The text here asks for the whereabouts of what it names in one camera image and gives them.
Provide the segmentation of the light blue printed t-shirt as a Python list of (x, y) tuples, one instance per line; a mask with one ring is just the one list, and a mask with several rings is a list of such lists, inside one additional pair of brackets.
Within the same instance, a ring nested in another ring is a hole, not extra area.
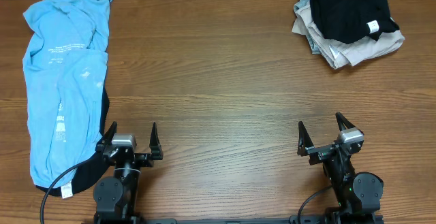
[(30, 175), (38, 187), (72, 181), (65, 170), (89, 159), (102, 138), (112, 0), (42, 0), (23, 16), (33, 31), (23, 57), (31, 138)]

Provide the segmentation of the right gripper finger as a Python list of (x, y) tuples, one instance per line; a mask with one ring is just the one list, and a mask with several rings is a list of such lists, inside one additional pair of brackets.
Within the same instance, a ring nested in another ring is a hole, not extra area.
[(349, 120), (347, 120), (342, 113), (337, 112), (335, 114), (336, 116), (336, 120), (337, 120), (337, 124), (339, 127), (340, 131), (344, 131), (346, 129), (351, 129), (351, 128), (355, 128), (356, 126), (354, 124), (352, 124)]
[(309, 150), (314, 148), (314, 145), (302, 121), (298, 122), (298, 134), (299, 139), (297, 154), (300, 156), (307, 156), (309, 154)]

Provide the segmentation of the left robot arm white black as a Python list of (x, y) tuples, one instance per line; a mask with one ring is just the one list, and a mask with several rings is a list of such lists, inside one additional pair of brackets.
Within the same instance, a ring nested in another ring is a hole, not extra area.
[(96, 151), (102, 154), (104, 163), (114, 168), (110, 177), (99, 180), (93, 190), (96, 202), (95, 223), (145, 223), (136, 212), (138, 186), (143, 167), (153, 167), (162, 160), (164, 153), (159, 142), (157, 126), (153, 124), (149, 141), (149, 153), (136, 152), (136, 138), (132, 133), (118, 133), (113, 122), (104, 134)]

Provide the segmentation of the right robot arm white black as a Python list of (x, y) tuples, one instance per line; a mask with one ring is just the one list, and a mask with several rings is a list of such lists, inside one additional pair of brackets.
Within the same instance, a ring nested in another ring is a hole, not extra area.
[(298, 123), (297, 155), (309, 157), (309, 164), (321, 163), (330, 185), (308, 197), (298, 210), (296, 221), (303, 223), (302, 211), (315, 197), (329, 189), (334, 191), (337, 207), (327, 208), (318, 223), (383, 223), (375, 213), (381, 208), (383, 180), (370, 172), (355, 172), (351, 162), (353, 154), (360, 152), (364, 133), (347, 120), (342, 113), (335, 114), (339, 134), (332, 144), (314, 147), (304, 123)]

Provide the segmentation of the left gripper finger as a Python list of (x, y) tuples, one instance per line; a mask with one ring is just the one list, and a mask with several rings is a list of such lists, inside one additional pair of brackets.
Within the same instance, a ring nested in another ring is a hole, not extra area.
[(163, 151), (159, 142), (156, 123), (153, 123), (149, 148), (151, 150), (151, 157), (153, 159), (163, 159)]
[(114, 121), (107, 132), (102, 136), (101, 140), (96, 144), (96, 149), (105, 149), (108, 145), (111, 145), (112, 139), (116, 133), (117, 122)]

